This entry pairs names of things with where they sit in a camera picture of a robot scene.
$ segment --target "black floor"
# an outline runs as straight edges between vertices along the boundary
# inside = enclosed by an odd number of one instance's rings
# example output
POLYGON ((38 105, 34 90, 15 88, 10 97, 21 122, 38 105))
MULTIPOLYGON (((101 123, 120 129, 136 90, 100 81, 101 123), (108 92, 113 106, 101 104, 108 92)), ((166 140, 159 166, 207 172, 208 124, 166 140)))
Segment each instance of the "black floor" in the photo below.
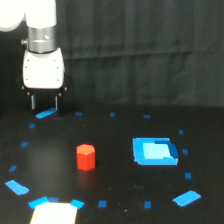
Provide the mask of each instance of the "black floor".
POLYGON ((85 202, 77 224, 223 223, 224 110, 89 106, 82 112, 42 120, 23 108, 1 115, 0 223, 29 224, 33 210, 28 202, 44 196, 85 202), (144 119, 145 114, 151 118, 144 119), (135 163, 136 137, 169 137, 178 149, 178 166, 135 163), (83 143, 96 149, 97 167, 88 173, 77 170, 76 147, 83 143), (12 165, 17 170, 10 173, 12 165), (185 179, 185 172, 192 173, 192 180, 185 179), (30 191, 17 196, 5 185, 10 180, 30 191), (183 208, 172 202, 189 190, 202 198, 183 208), (107 201, 106 209, 98 208, 99 200, 107 201), (144 209, 144 201, 151 201, 152 208, 144 209))

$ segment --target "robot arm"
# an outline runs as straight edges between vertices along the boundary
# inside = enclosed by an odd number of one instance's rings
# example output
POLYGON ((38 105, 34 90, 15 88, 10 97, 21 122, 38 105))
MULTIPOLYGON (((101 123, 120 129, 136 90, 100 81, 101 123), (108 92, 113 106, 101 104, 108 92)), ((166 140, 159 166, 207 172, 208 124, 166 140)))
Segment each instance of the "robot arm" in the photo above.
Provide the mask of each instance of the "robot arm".
POLYGON ((56 40, 55 0, 0 0, 0 31, 16 29, 26 20, 28 39, 23 61, 23 83, 31 89, 59 89, 64 61, 56 40))
POLYGON ((15 30, 25 15, 25 0, 0 0, 0 31, 15 30))

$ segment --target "black curtain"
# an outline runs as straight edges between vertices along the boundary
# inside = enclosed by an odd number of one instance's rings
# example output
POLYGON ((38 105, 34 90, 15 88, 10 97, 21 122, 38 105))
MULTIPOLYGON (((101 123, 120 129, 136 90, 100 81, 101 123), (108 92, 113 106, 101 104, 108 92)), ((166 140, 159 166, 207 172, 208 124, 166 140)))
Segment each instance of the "black curtain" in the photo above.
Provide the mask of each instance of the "black curtain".
MULTIPOLYGON (((58 47, 74 80, 74 104, 224 106, 223 1, 56 4, 58 47)), ((0 33, 4 102, 20 100, 11 83, 22 71, 23 50, 12 43, 26 37, 25 22, 0 33)))

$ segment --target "white square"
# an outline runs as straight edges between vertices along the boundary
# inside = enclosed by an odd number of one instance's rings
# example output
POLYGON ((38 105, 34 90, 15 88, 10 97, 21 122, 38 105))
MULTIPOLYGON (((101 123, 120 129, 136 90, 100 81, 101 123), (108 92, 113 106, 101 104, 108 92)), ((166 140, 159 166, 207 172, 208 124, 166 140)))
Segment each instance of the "white square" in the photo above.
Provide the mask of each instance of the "white square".
POLYGON ((74 224, 77 208, 69 203, 49 203, 38 205, 30 224, 74 224))
POLYGON ((166 144, 144 143, 143 151, 145 159, 173 158, 170 156, 170 150, 166 144))

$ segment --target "red cube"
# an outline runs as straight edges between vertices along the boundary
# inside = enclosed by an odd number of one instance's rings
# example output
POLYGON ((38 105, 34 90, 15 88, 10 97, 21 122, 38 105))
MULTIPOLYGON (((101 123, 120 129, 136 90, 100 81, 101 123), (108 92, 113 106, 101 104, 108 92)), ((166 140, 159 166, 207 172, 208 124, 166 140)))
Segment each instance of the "red cube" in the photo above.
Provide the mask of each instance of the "red cube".
POLYGON ((77 165, 80 170, 95 168, 95 149, 92 145, 80 145, 77 147, 77 165))

